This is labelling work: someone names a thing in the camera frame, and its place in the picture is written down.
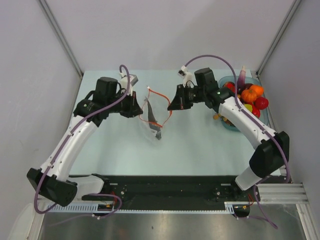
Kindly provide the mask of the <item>grey toy fish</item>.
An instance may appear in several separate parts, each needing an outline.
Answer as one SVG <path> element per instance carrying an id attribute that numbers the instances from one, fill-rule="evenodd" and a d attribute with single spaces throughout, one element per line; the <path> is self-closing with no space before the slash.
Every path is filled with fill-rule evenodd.
<path id="1" fill-rule="evenodd" d="M 155 115 L 153 113 L 152 106 L 148 100 L 147 97 L 145 97 L 144 101 L 146 102 L 147 105 L 147 121 L 149 128 L 151 130 L 152 135 L 157 139 L 161 140 L 162 139 L 162 128 L 158 124 Z"/>

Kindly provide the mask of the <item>clear zip bag orange zipper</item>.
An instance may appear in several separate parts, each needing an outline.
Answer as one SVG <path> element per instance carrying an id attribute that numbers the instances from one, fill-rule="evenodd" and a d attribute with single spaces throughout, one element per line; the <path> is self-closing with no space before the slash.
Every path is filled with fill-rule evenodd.
<path id="1" fill-rule="evenodd" d="M 164 135 L 166 132 L 166 125 L 168 124 L 169 119 L 171 118 L 173 112 L 168 110 L 170 104 L 170 99 L 163 93 L 155 91 L 150 86 L 146 87 L 146 94 L 143 98 L 143 103 L 141 109 L 143 114 L 138 116 L 140 133 L 144 140 L 147 141 L 149 145 L 152 146 L 161 146 L 164 143 Z M 148 98 L 155 119 L 157 120 L 159 126 L 161 127 L 161 140 L 157 140 L 149 128 L 148 124 L 148 114 L 147 114 L 147 103 L 145 102 L 145 97 Z"/>

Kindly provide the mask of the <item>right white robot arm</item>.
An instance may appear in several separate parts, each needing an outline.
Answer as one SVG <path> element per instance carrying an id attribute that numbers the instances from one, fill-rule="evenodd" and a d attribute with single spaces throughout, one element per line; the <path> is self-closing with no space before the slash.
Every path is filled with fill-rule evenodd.
<path id="1" fill-rule="evenodd" d="M 178 74 L 183 83 L 177 85 L 176 93 L 168 111 L 188 110 L 195 103 L 205 103 L 216 113 L 227 118 L 248 139 L 254 153 L 249 166 L 238 175 L 230 188 L 231 196 L 242 201 L 249 188 L 278 170 L 288 162 L 290 138 L 284 131 L 276 132 L 256 118 L 228 87 L 219 87 L 210 68 L 194 73 L 182 66 Z"/>

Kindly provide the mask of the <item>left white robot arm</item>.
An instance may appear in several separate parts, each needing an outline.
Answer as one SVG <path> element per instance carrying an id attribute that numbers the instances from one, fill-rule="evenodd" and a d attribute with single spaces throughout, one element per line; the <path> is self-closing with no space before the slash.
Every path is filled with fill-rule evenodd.
<path id="1" fill-rule="evenodd" d="M 70 125 L 50 157 L 40 168 L 31 168 L 27 179 L 36 191 L 62 207 L 75 198 L 95 195 L 100 200 L 110 196 L 108 179 L 99 174 L 70 178 L 71 168 L 89 137 L 110 114 L 119 113 L 134 118 L 143 113 L 133 86 L 136 75 L 123 76 L 120 81 L 100 77 L 95 90 L 90 91 L 76 106 Z"/>

